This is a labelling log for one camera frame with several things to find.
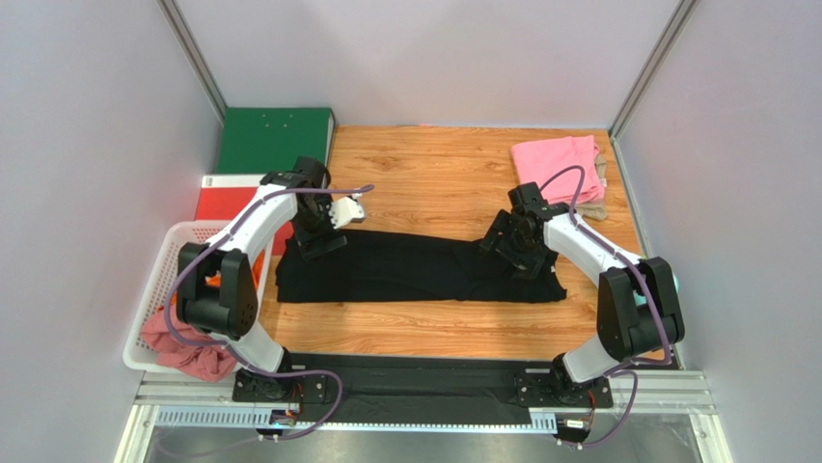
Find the black floral t shirt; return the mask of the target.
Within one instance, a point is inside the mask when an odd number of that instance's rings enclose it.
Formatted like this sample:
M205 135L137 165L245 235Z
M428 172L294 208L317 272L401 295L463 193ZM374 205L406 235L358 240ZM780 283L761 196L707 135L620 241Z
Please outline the black floral t shirt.
M565 299L547 261L533 279L520 279L497 253L478 241L384 232L349 231L341 248L305 259L287 242L275 271L284 303L480 301L554 303Z

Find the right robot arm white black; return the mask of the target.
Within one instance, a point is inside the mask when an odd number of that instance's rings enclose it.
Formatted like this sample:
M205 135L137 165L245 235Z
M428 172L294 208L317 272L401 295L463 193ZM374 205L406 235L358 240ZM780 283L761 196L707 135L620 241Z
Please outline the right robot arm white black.
M671 355L685 337L678 282L662 258L630 253L595 231L569 204L549 204L533 182L508 193L480 242L485 253L511 263L515 276L533 280L555 255L581 270L597 288L596 333L561 354L554 366L564 382L583 384L652 351Z

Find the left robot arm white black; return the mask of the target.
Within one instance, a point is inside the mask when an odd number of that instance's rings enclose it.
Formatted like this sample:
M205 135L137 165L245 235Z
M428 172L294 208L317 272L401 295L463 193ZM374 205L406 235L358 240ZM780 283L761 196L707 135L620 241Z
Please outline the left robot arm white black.
M165 307L167 322L179 320L204 334L178 341L228 351L244 368L263 376L284 377L285 349L259 322L260 298L252 266L268 253L276 232L291 225L304 259L315 259L345 245L343 227L362 222L359 200L371 188L331 189L325 165L299 157L289 171L260 179L252 200L221 231L202 244L178 252L178 276Z

